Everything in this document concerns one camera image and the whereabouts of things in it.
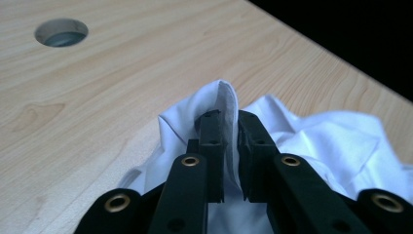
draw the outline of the wooden table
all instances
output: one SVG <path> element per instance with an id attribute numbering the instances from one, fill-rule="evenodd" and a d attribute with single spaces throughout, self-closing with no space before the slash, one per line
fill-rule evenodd
<path id="1" fill-rule="evenodd" d="M 86 39 L 40 44 L 59 18 Z M 410 102 L 242 0 L 2 0 L 0 35 L 0 233 L 72 233 L 151 154 L 157 115 L 216 79 L 240 107 L 273 94 L 301 116 L 376 115 L 413 163 Z"/>

